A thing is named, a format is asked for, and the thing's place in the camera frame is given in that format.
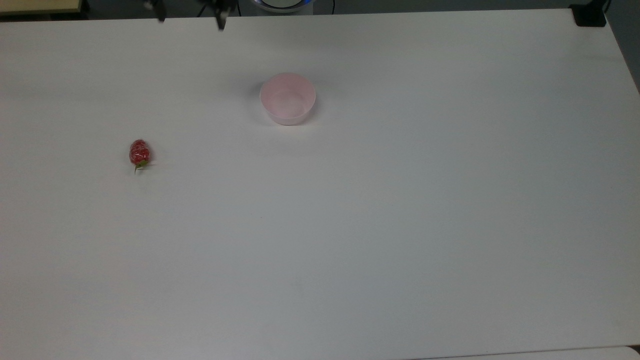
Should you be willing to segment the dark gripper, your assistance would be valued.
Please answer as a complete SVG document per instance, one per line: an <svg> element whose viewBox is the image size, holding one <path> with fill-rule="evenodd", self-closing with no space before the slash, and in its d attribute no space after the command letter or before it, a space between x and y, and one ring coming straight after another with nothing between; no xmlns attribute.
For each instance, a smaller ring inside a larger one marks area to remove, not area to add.
<svg viewBox="0 0 640 360"><path fill-rule="evenodd" d="M220 32L226 28L229 10L237 8L237 0L199 0L198 2L215 10L215 22ZM167 10L164 0L144 0L143 5L153 12L158 22L165 22Z"/></svg>

